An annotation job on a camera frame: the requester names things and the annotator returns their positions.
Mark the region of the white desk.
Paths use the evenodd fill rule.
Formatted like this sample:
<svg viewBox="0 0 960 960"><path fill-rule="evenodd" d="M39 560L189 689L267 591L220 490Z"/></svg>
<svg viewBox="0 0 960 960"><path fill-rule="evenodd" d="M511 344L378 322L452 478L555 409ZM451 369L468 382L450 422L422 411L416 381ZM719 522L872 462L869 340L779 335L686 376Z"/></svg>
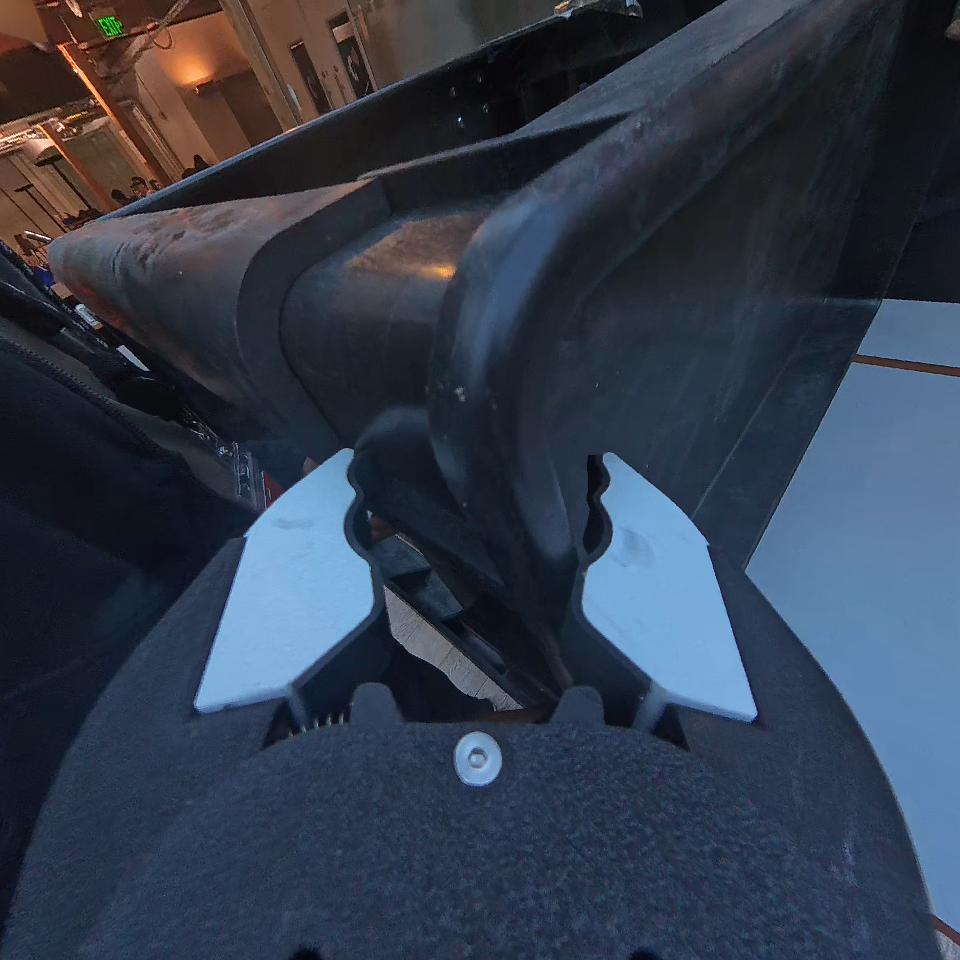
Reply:
<svg viewBox="0 0 960 960"><path fill-rule="evenodd" d="M959 367L958 349L958 303L887 299L857 354ZM851 363L748 574L870 738L953 930L958 552L958 378Z"/></svg>

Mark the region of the dark wall poster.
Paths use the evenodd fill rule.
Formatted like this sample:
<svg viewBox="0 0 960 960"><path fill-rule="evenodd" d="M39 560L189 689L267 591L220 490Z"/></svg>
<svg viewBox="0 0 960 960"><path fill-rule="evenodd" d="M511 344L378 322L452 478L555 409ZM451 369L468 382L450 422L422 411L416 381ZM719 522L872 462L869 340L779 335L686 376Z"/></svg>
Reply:
<svg viewBox="0 0 960 960"><path fill-rule="evenodd" d="M289 50L296 70L309 94L316 113L318 116L329 114L332 111L332 105L328 91L306 48L306 42L303 39L298 39L290 45Z"/></svg>
<svg viewBox="0 0 960 960"><path fill-rule="evenodd" d="M377 86L369 69L363 44L354 27L354 20L344 9L327 21L331 38L337 47L344 75L356 100L373 94Z"/></svg>

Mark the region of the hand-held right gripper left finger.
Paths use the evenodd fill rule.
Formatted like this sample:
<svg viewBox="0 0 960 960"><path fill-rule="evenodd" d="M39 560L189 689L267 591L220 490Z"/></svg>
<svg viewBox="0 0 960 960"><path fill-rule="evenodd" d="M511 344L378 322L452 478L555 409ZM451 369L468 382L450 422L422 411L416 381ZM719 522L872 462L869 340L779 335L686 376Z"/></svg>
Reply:
<svg viewBox="0 0 960 960"><path fill-rule="evenodd" d="M282 494L246 533L194 699L198 714L286 701L334 704L387 656L383 579L356 532L363 495L345 448Z"/></svg>

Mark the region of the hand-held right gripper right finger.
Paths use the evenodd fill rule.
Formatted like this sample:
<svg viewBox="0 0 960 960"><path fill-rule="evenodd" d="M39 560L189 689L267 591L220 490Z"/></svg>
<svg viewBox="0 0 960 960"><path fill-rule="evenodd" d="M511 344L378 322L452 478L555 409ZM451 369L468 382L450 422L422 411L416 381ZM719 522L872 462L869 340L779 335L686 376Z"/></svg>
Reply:
<svg viewBox="0 0 960 960"><path fill-rule="evenodd" d="M641 689L632 725L652 732L670 707L755 722L708 541L629 463L612 452L600 463L609 542L583 575L577 612Z"/></svg>

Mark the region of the large black plastic bin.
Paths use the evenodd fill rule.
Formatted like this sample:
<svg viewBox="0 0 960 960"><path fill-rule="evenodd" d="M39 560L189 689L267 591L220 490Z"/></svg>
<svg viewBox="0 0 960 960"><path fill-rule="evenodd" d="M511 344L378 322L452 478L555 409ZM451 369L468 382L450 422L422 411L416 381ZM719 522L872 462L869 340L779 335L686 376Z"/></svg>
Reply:
<svg viewBox="0 0 960 960"><path fill-rule="evenodd" d="M479 228L414 419L559 690L589 457L695 515L830 295L892 270L883 193L954 2L724 2L568 102L610 124ZM892 230L894 237L882 238Z"/></svg>

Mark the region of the orange tape strip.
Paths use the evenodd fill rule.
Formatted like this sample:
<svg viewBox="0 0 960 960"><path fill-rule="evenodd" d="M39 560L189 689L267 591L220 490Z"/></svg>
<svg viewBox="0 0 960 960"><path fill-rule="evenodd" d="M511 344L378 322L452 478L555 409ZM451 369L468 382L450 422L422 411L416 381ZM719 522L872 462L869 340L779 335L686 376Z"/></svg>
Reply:
<svg viewBox="0 0 960 960"><path fill-rule="evenodd" d="M958 366L945 366L938 364L929 364L916 361L907 361L903 359L886 358L880 356L871 356L856 354L851 362L863 366L878 367L883 369L900 370L923 375L930 375L945 378L959 378L960 369Z"/></svg>

